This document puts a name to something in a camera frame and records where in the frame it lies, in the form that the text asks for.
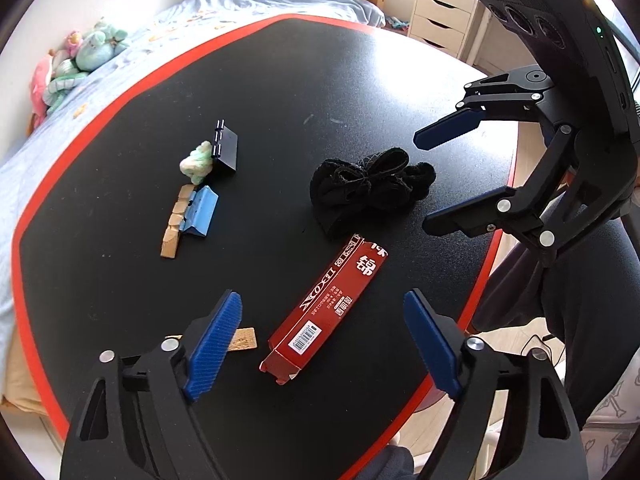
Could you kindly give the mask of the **black sock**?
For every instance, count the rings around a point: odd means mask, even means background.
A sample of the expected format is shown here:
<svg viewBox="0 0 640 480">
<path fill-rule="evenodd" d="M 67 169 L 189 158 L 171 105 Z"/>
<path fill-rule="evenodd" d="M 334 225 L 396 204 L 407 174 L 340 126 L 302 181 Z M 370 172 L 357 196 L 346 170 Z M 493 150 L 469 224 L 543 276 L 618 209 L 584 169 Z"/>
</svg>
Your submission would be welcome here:
<svg viewBox="0 0 640 480">
<path fill-rule="evenodd" d="M 436 180 L 428 162 L 413 165 L 402 148 L 360 162 L 330 158 L 314 170 L 309 195 L 314 218 L 329 240 L 378 234 L 406 218 Z"/>
</svg>

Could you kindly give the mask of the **wooden clothespin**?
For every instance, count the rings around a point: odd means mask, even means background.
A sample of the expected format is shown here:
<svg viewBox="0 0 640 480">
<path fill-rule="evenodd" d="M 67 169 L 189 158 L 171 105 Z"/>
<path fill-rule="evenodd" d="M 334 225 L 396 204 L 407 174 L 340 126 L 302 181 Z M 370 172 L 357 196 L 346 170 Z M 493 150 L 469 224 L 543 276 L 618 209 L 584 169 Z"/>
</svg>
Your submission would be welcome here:
<svg viewBox="0 0 640 480">
<path fill-rule="evenodd" d="M 257 338 L 253 327 L 238 328 L 230 341 L 229 351 L 244 351 L 257 348 Z"/>
</svg>

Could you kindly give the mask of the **red cardboard box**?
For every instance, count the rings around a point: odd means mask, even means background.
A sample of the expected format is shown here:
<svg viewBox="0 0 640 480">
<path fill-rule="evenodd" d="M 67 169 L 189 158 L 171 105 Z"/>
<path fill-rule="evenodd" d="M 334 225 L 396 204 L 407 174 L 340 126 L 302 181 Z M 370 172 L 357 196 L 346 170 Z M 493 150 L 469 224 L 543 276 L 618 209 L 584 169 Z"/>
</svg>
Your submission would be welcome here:
<svg viewBox="0 0 640 480">
<path fill-rule="evenodd" d="M 353 235 L 306 296 L 268 339 L 259 370 L 284 385 L 329 339 L 386 261 L 380 244 Z"/>
</svg>

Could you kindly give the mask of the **wooden segmented strip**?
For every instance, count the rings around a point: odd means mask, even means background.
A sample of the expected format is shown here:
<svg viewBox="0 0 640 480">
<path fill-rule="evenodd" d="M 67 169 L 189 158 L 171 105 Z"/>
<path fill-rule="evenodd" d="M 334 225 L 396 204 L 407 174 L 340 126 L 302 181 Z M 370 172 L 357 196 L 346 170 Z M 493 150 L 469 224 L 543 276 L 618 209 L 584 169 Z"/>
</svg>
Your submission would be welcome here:
<svg viewBox="0 0 640 480">
<path fill-rule="evenodd" d="M 163 258 L 175 258 L 180 237 L 180 226 L 182 226 L 186 210 L 192 203 L 194 196 L 195 186 L 193 184 L 185 184 L 180 188 L 178 198 L 171 209 L 162 239 L 162 246 L 160 246 L 160 255 Z"/>
</svg>

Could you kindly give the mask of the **black binder clip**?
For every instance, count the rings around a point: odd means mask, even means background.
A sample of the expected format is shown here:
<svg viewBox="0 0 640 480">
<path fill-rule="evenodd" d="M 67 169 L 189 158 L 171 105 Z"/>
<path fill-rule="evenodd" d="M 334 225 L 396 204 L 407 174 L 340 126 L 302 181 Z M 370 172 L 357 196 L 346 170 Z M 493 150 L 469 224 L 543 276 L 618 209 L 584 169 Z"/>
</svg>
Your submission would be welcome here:
<svg viewBox="0 0 640 480">
<path fill-rule="evenodd" d="M 238 169 L 238 135 L 223 119 L 218 119 L 212 143 L 212 171 L 215 179 L 227 179 L 235 175 Z"/>
</svg>

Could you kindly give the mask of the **blue binder clip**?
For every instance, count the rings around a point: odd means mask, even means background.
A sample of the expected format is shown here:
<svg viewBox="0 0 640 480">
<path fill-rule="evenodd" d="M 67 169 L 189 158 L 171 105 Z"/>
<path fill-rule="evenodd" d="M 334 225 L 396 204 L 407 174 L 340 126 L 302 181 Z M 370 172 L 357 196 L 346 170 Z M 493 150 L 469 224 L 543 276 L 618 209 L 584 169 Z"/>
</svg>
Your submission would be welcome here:
<svg viewBox="0 0 640 480">
<path fill-rule="evenodd" d="M 206 237 L 218 202 L 218 195 L 204 185 L 188 195 L 188 204 L 180 223 L 181 233 Z"/>
</svg>

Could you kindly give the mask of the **white green tissue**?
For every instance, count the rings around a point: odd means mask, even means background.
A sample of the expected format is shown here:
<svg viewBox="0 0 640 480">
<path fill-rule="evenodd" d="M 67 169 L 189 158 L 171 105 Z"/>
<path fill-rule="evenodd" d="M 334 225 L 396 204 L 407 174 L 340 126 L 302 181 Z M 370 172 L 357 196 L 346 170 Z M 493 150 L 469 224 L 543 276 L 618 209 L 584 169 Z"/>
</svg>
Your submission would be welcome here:
<svg viewBox="0 0 640 480">
<path fill-rule="evenodd" d="M 179 164 L 179 169 L 193 185 L 200 185 L 213 169 L 213 145 L 203 141 Z"/>
</svg>

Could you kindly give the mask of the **white drawer cabinet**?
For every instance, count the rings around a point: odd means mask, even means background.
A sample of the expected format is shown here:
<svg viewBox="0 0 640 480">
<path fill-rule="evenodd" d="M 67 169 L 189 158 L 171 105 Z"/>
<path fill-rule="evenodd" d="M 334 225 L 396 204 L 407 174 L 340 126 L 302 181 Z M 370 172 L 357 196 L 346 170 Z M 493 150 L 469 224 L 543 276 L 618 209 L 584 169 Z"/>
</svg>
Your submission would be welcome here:
<svg viewBox="0 0 640 480">
<path fill-rule="evenodd" d="M 408 36 L 465 62 L 479 19 L 477 0 L 416 0 Z"/>
</svg>

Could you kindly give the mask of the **person's legs dark trousers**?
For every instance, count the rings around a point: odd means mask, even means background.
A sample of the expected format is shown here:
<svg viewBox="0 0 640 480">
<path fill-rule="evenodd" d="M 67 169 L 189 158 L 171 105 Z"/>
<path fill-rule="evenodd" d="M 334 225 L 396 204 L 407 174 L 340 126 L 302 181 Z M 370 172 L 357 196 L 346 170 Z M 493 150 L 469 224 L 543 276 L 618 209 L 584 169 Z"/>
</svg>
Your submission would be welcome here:
<svg viewBox="0 0 640 480">
<path fill-rule="evenodd" d="M 620 220 L 546 268 L 516 244 L 491 274 L 471 325 L 479 333 L 544 318 L 566 352 L 565 390 L 579 426 L 639 348 L 639 258 Z"/>
</svg>

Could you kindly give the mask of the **plush toy pile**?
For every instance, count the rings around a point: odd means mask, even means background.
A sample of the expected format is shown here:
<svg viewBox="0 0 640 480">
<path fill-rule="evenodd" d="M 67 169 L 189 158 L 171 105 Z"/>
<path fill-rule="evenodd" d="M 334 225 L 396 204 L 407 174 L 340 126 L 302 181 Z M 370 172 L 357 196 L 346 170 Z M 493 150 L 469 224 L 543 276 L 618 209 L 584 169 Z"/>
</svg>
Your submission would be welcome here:
<svg viewBox="0 0 640 480">
<path fill-rule="evenodd" d="M 124 52 L 128 37 L 125 29 L 97 22 L 88 32 L 68 34 L 61 49 L 50 50 L 29 81 L 28 132 L 39 127 L 91 73 Z"/>
</svg>

